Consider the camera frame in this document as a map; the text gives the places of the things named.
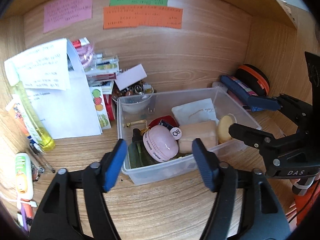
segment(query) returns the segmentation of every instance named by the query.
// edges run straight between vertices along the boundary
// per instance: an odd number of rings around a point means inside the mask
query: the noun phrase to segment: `transparent plastic container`
[[[128,103],[132,102],[133,97],[136,97],[134,101],[140,103],[135,103],[130,106]],[[252,116],[226,92],[219,88],[205,88],[161,92],[144,97],[137,95],[118,98],[118,138],[123,138],[127,142],[127,145],[129,145],[132,143],[132,130],[134,128],[146,128],[146,124],[138,123],[127,127],[127,123],[146,119],[149,124],[152,120],[161,116],[171,115],[173,117],[171,112],[172,107],[206,98],[212,99],[218,119],[226,114],[233,114],[237,123],[259,130],[261,129],[261,126]],[[224,155],[234,154],[245,148],[246,145],[242,141],[232,139],[208,150],[214,152],[218,158],[222,158]],[[193,155],[134,169],[130,168],[127,155],[122,166],[122,172],[129,175],[136,185],[169,179],[189,171],[194,171],[195,169],[197,169],[197,165]]]

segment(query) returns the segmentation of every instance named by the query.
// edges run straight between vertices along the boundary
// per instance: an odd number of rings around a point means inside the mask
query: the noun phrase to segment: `beige soap bar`
[[[179,128],[182,131],[182,137],[178,142],[180,153],[191,153],[192,141],[196,138],[200,138],[207,149],[218,145],[215,121],[186,124]]]
[[[229,134],[229,127],[234,123],[229,115],[223,116],[218,124],[217,134],[219,138],[219,143],[227,142],[231,140],[231,135]]]

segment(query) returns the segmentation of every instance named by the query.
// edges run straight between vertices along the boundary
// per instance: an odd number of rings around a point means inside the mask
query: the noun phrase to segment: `white paper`
[[[53,139],[99,135],[100,123],[79,56],[68,42],[70,89],[26,89],[30,102]]]
[[[209,120],[213,120],[217,124],[219,122],[211,98],[175,106],[171,110],[179,125],[206,122]]]
[[[70,89],[67,39],[50,41],[10,58],[25,88]]]

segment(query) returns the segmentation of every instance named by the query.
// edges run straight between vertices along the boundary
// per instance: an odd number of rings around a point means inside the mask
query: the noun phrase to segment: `yellow soap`
[[[231,135],[229,134],[229,127],[233,123],[234,121],[229,115],[225,115],[220,119],[217,127],[219,143],[224,143],[231,139]]]

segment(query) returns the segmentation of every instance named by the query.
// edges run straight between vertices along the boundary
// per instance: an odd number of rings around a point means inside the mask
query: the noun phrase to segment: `pen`
[[[29,150],[28,148],[26,148],[26,153],[28,154],[31,162],[33,163],[34,166],[36,166],[38,171],[40,173],[44,173],[44,168],[41,166],[41,164],[36,159],[36,154],[33,151]]]
[[[31,150],[38,156],[40,161],[43,162],[45,164],[45,166],[47,166],[52,173],[55,173],[56,171],[54,170],[54,168],[52,168],[52,166],[43,157],[43,151],[40,148],[40,146],[37,145],[35,142],[32,143],[32,141],[30,141],[30,145],[29,146],[30,146]]]

